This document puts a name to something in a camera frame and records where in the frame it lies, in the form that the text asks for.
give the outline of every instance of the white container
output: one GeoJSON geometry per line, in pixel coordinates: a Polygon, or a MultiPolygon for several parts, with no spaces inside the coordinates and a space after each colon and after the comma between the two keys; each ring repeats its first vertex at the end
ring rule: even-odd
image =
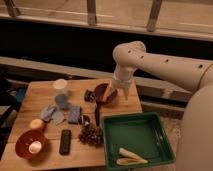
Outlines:
{"type": "Polygon", "coordinates": [[[58,79],[53,83],[53,87],[57,91],[57,94],[65,94],[68,96],[67,85],[68,82],[65,79],[58,79]]]}

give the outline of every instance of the red bowl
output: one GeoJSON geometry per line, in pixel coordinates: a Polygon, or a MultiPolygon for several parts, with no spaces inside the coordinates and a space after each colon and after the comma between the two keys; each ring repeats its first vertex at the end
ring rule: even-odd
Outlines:
{"type": "Polygon", "coordinates": [[[45,142],[46,138],[41,131],[29,130],[23,133],[16,142],[16,154],[24,159],[33,158],[39,154],[44,147],[45,142]]]}
{"type": "Polygon", "coordinates": [[[102,98],[107,86],[108,86],[108,83],[102,83],[102,84],[99,84],[97,87],[95,87],[95,90],[94,90],[95,100],[101,104],[111,103],[117,96],[118,91],[116,89],[109,97],[107,97],[106,102],[103,102],[102,98]]]}

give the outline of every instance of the remote control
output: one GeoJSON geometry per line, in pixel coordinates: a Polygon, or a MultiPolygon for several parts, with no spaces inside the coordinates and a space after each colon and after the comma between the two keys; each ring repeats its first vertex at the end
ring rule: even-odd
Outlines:
{"type": "Polygon", "coordinates": [[[70,153],[71,131],[69,129],[63,129],[61,131],[61,142],[59,147],[59,153],[66,155],[70,153]]]}

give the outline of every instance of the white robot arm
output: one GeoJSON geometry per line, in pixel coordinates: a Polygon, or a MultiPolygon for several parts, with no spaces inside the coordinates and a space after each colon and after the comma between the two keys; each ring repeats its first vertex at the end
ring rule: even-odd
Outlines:
{"type": "Polygon", "coordinates": [[[113,57],[112,86],[126,97],[138,68],[194,93],[183,116],[176,170],[213,170],[213,61],[146,53],[139,41],[116,46],[113,57]]]}

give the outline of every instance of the green tray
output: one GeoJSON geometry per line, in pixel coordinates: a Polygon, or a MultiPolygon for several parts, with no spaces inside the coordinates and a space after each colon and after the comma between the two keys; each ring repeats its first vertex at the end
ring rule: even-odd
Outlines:
{"type": "Polygon", "coordinates": [[[175,161],[173,151],[157,113],[106,116],[102,120],[106,165],[109,170],[150,167],[175,161]],[[121,166],[119,148],[132,151],[147,164],[121,166]]]}

